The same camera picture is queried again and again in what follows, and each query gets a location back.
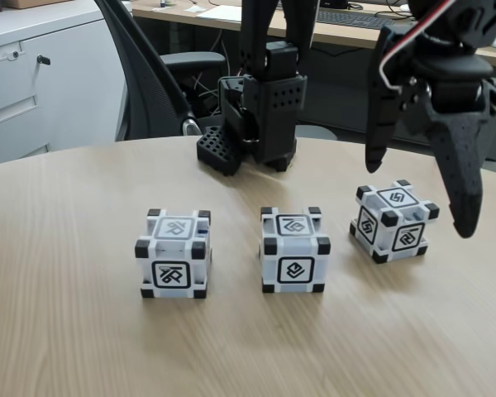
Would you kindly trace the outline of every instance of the black chair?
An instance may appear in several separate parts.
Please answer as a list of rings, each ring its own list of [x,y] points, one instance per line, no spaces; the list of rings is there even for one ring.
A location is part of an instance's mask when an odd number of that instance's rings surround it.
[[[195,75],[224,65],[212,52],[158,56],[121,0],[94,0],[105,17],[117,48],[129,92],[130,120],[126,140],[201,135],[199,120],[171,71]],[[201,120],[210,127],[220,118]]]

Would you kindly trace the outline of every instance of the cube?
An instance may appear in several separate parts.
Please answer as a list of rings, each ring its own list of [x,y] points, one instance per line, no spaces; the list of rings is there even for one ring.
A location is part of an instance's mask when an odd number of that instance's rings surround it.
[[[261,209],[259,257],[264,293],[323,292],[331,241],[321,228],[318,207],[301,214]]]
[[[142,298],[206,298],[212,264],[210,226],[209,211],[180,217],[149,210],[147,232],[135,246],[143,273]]]
[[[350,233],[376,263],[424,255],[428,241],[424,229],[439,217],[439,207],[420,201],[407,180],[394,182],[389,189],[361,186],[356,191],[360,205]]]

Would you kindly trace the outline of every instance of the wooden table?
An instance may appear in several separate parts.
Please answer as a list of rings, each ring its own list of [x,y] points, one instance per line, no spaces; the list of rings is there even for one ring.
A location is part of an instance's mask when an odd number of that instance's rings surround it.
[[[0,397],[496,397],[496,174],[460,239],[431,157],[299,140],[292,168],[223,177],[192,137],[0,165]],[[348,235],[362,184],[405,178],[441,206],[425,256],[375,265]],[[321,206],[323,294],[262,294],[260,207]],[[147,299],[134,244],[148,208],[212,210],[208,297]]]
[[[241,0],[212,0],[212,2],[221,5],[239,6]],[[158,19],[168,22],[186,23],[196,26],[215,27],[229,31],[239,31],[241,24],[235,22],[214,21],[209,19],[197,18],[197,13],[186,12],[193,3],[191,0],[178,0],[176,6],[172,6],[167,11],[153,12],[153,8],[159,6],[159,0],[136,0],[132,3],[132,12],[135,17]],[[205,7],[207,10],[214,8],[207,0],[199,0],[198,5]],[[363,13],[375,14],[379,11],[389,11],[386,6],[373,4],[362,4]],[[274,19],[270,24],[269,35],[276,37],[285,37],[286,21],[282,11],[276,11]],[[328,43],[335,45],[350,45],[362,48],[374,48],[379,39],[379,31],[372,29],[362,29],[358,27],[329,25],[326,23],[317,23],[314,31],[314,41],[319,43]],[[487,47],[478,52],[489,63],[496,66],[496,48]]]

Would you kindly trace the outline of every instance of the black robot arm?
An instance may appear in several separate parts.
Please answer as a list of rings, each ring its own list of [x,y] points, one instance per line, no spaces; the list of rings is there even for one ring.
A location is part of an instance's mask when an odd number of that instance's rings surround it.
[[[430,141],[462,237],[476,229],[483,187],[479,134],[496,111],[493,68],[475,54],[496,38],[496,1],[410,0],[413,27],[386,26],[369,71],[366,166],[382,164],[395,127]]]
[[[296,150],[295,129],[307,88],[298,66],[312,43],[319,0],[283,0],[286,39],[267,43],[277,4],[243,2],[240,53],[246,74],[219,81],[222,129],[206,132],[198,143],[198,158],[226,175],[235,174],[246,155],[285,171]],[[209,144],[213,139],[220,147]]]

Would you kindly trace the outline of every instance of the chair armrest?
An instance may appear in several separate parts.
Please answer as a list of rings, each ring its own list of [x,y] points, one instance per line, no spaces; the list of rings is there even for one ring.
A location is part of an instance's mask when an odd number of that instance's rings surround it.
[[[226,58],[215,52],[182,52],[160,58],[173,74],[198,74],[226,63]]]

